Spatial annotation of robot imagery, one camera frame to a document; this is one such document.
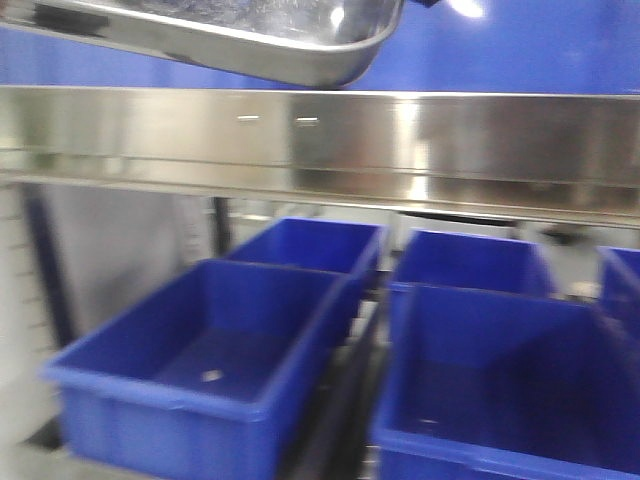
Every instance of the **metal tray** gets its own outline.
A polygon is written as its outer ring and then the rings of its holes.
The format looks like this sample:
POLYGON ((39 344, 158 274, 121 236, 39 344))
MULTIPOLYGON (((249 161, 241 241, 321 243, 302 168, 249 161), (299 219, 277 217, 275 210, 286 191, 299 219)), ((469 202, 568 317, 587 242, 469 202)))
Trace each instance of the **metal tray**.
POLYGON ((4 0, 0 24, 314 87, 347 84, 403 0, 4 0))

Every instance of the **blue storage tray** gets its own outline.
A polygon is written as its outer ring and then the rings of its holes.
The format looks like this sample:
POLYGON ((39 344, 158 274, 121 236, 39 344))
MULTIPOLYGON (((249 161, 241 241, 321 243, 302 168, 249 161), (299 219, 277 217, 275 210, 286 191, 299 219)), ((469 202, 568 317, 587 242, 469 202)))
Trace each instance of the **blue storage tray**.
POLYGON ((353 295, 337 274, 200 263, 46 365, 69 447, 167 478, 272 479, 353 295))
POLYGON ((285 217, 226 258, 345 273, 367 281, 377 270, 385 234, 381 225, 285 217))
POLYGON ((380 480, 640 478, 637 370, 596 309, 408 297, 372 429, 380 480))
POLYGON ((548 297, 557 289, 534 243, 415 230, 389 280, 391 338, 404 292, 415 284, 548 297))
POLYGON ((606 315, 622 323, 630 341, 640 340, 640 251, 598 248, 601 258, 599 304, 606 315))

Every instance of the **plastic bin rim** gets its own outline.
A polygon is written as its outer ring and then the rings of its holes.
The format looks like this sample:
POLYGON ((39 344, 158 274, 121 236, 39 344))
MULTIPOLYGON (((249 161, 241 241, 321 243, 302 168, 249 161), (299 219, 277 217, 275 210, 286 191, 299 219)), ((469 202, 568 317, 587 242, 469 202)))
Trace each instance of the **plastic bin rim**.
MULTIPOLYGON (((391 290, 403 289, 404 286, 412 285, 412 284, 425 285, 425 282, 421 282, 421 281, 398 280, 398 275, 400 275, 400 271, 404 267, 405 263, 409 261, 409 255, 407 255, 407 252, 410 251, 410 249, 413 247, 413 245, 416 242, 418 242, 418 239, 424 233, 437 234, 437 235, 446 235, 446 236, 452 236, 452 237, 474 238, 474 239, 478 239, 478 240, 485 240, 487 242, 503 242, 503 243, 519 244, 519 245, 522 245, 523 247, 528 247, 528 250, 533 255, 535 255, 541 261, 544 262, 544 255, 542 254, 542 247, 541 247, 541 245, 539 245, 538 243, 535 243, 535 242, 529 242, 529 241, 526 241, 526 240, 516 240, 516 239, 512 239, 512 238, 497 238, 497 237, 491 237, 491 236, 488 236, 488 235, 479 235, 479 234, 474 234, 474 233, 443 232, 443 231, 439 231, 439 230, 426 230, 426 229, 423 229, 423 228, 412 228, 411 230, 413 232, 411 234, 411 238, 407 242, 407 244, 406 244, 406 246, 404 248, 404 251, 402 253, 402 256, 400 257, 400 260, 396 264, 395 268, 392 270, 391 276, 389 277, 389 280, 387 281, 387 288, 388 289, 391 289, 391 290)), ((553 274, 551 273, 551 271, 549 269, 547 269, 547 276, 548 276, 549 285, 550 285, 551 290, 553 292, 558 292, 559 290, 558 290, 557 280, 553 276, 553 274)), ((475 290, 475 289, 472 289, 472 288, 465 288, 465 287, 450 287, 450 288, 460 288, 460 289, 475 290)))
MULTIPOLYGON (((231 252, 229 252, 227 254, 227 256, 225 258, 228 258, 229 256, 233 255, 235 252, 241 250, 242 248, 244 248, 245 245, 247 245, 248 243, 254 241, 256 238, 265 235, 267 232, 269 232, 269 230, 271 230, 272 228, 275 228, 276 226, 280 225, 280 224, 284 224, 286 222, 308 222, 308 223, 331 223, 331 224, 339 224, 339 225, 351 225, 354 227, 366 227, 369 228, 371 230, 371 236, 370 238, 367 240, 367 244, 365 246, 365 248, 362 250, 362 252, 360 253, 360 255, 357 258, 357 261, 354 263, 353 265, 353 269, 351 272, 332 272, 332 273, 340 273, 342 275, 352 275, 354 277, 358 277, 360 275, 362 275, 367 269, 368 269, 368 265, 367 265, 367 261, 369 260, 369 258, 371 257, 371 255, 373 255, 373 252, 375 250, 377 250, 382 244, 384 244, 388 234, 389 234, 389 227, 387 225, 382 225, 382 224, 377 224, 377 223, 363 223, 363 222, 351 222, 348 220, 332 220, 330 218, 306 218, 306 217, 296 217, 296 216, 286 216, 286 217, 280 217, 278 219, 273 220, 272 222, 269 223, 269 225, 267 226, 267 228, 265 228, 264 230, 262 230, 260 233, 258 233, 256 236, 250 238, 249 240, 247 240, 245 243, 242 243, 241 245, 238 245, 235 249, 233 249, 231 252)), ((251 265, 265 265, 265 263, 262 262, 251 262, 251 261, 242 261, 242 263, 247 263, 247 264, 251 264, 251 265)), ((298 269, 298 270, 306 270, 306 271, 311 271, 311 272, 329 272, 328 270, 319 270, 319 269, 313 269, 313 268, 303 268, 303 267, 295 267, 295 266, 287 266, 287 265, 281 265, 281 267, 288 267, 288 268, 292 268, 292 269, 298 269)))
POLYGON ((464 464, 473 470, 523 479, 638 480, 640 476, 527 453, 445 440, 387 427, 374 427, 372 439, 382 450, 464 464))
POLYGON ((410 245, 413 240, 420 236, 421 233, 435 233, 438 235, 446 235, 450 237, 469 237, 478 240, 487 240, 488 242, 503 242, 503 243, 513 243, 513 244, 521 244, 524 246, 530 246, 534 248, 539 248, 540 245, 536 242, 530 242, 528 240, 518 240, 516 238, 500 238, 500 237, 492 237, 491 235, 483 235, 481 233, 463 233, 463 232, 448 232, 445 230, 432 230, 428 228, 420 228, 420 227, 412 227, 411 228, 411 237, 407 242, 407 245, 410 245))
POLYGON ((638 294, 640 294, 640 276, 637 275, 625 262, 624 259, 618 255, 618 252, 636 253, 640 258, 640 251, 632 248, 618 248, 618 247, 597 247, 598 253, 601 258, 605 258, 613 263, 619 273, 629 282, 631 288, 633 288, 638 294))
MULTIPOLYGON (((236 262, 226 260, 204 260, 196 264, 190 270, 193 272, 207 263, 222 263, 237 265, 236 262)), ((257 265, 257 268, 270 270, 291 270, 298 269, 285 268, 277 265, 257 265)), ((153 380, 142 380, 128 378, 124 376, 109 375, 96 370, 82 369, 77 367, 60 366, 65 357, 72 352, 83 348, 83 346, 94 336, 99 335, 110 325, 122 321, 123 317, 133 309, 133 305, 120 315, 96 329, 91 335, 74 342, 64 349, 53 359, 45 363, 40 370, 40 375, 46 379, 61 383, 63 386, 81 388, 97 393, 105 398, 117 398, 139 405, 151 405, 164 409, 183 409, 213 416, 224 416, 226 418, 242 421, 260 421, 268 417, 270 407, 277 402, 282 390, 286 387, 286 379, 292 369, 295 368, 296 360, 304 354, 308 344, 312 341, 317 329, 322 325, 323 316, 328 314, 329 307, 336 302, 344 290, 348 287, 350 277, 334 272, 310 272, 313 275, 327 275, 334 277, 331 286, 323 295, 309 320, 298 334, 298 340, 287 351, 278 367, 271 374, 267 384, 253 401, 243 401, 238 399, 228 399, 218 395, 197 393, 188 389, 165 386, 153 380)), ((170 288, 178 282, 183 275, 173 279, 164 288, 170 288)))

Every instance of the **metal shelf frame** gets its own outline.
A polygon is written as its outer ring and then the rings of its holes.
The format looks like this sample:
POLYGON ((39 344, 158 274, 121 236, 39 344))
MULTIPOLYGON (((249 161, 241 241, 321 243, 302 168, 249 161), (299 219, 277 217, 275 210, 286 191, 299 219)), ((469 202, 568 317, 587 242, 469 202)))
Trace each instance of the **metal shelf frame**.
POLYGON ((640 98, 0 87, 0 179, 640 227, 640 98))

